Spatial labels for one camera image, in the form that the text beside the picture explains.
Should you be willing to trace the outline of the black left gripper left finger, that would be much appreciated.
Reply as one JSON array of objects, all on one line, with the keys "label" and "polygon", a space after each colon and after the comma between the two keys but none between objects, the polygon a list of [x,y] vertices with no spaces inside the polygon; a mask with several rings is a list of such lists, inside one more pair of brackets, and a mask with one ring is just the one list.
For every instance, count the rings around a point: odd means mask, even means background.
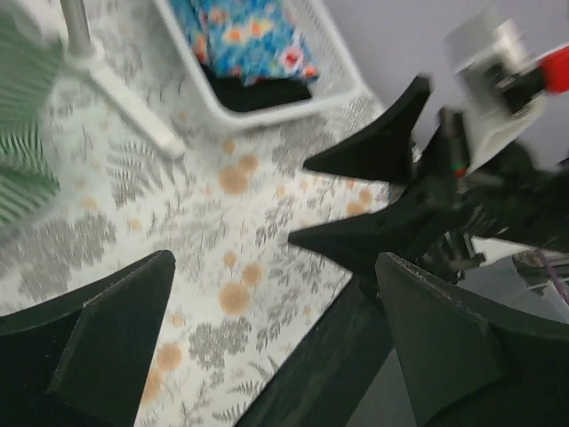
[{"label": "black left gripper left finger", "polygon": [[156,251],[1,318],[3,426],[132,426],[175,258]]}]

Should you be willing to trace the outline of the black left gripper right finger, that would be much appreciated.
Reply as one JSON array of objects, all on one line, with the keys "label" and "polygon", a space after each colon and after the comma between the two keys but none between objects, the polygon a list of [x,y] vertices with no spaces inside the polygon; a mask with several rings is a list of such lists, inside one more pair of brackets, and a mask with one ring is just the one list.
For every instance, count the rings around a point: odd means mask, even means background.
[{"label": "black left gripper right finger", "polygon": [[419,426],[566,426],[568,325],[394,255],[376,274]]}]

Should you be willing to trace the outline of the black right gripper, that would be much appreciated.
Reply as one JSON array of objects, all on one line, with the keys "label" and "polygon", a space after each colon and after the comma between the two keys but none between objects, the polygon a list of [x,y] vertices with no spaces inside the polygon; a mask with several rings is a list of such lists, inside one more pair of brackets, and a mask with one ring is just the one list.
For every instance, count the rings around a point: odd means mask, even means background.
[{"label": "black right gripper", "polygon": [[412,132],[430,95],[429,77],[416,76],[372,123],[303,163],[316,173],[411,181],[403,199],[412,202],[296,230],[288,243],[354,274],[373,274],[378,256],[393,253],[450,281],[490,259],[487,250],[475,249],[474,238],[567,253],[567,170],[537,169],[525,147],[512,141],[467,173],[474,157],[458,111],[440,110],[413,177]]}]

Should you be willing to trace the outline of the green striped tank top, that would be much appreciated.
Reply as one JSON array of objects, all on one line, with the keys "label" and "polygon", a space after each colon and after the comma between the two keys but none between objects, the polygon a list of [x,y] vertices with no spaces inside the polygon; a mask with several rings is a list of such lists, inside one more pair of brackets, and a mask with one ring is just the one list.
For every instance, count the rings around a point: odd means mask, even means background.
[{"label": "green striped tank top", "polygon": [[44,154],[40,113],[63,68],[60,40],[39,47],[1,14],[1,227],[48,205],[60,190]]}]

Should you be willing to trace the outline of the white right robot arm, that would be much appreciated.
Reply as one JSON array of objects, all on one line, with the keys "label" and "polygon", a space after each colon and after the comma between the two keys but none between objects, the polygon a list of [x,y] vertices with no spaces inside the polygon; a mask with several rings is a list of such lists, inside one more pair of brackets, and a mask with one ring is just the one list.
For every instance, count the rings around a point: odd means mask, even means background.
[{"label": "white right robot arm", "polygon": [[469,146],[467,113],[444,107],[419,159],[412,131],[431,94],[417,76],[380,117],[304,168],[403,187],[375,213],[322,223],[289,235],[290,244],[320,254],[367,282],[375,263],[393,253],[456,282],[465,270],[539,248],[568,249],[568,172],[536,168],[514,137],[481,165]]}]

